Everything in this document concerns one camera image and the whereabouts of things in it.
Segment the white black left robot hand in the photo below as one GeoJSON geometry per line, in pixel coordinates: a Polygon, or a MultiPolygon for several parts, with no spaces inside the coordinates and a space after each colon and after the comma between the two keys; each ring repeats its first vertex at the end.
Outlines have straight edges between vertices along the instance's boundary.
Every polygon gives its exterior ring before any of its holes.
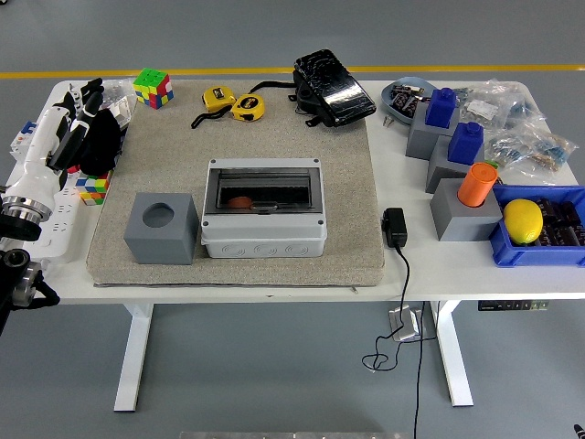
{"type": "Polygon", "coordinates": [[[102,79],[97,78],[80,87],[71,85],[62,100],[45,111],[27,150],[23,174],[3,196],[7,214],[33,212],[43,220],[51,215],[61,175],[72,166],[102,103],[102,79]]]}

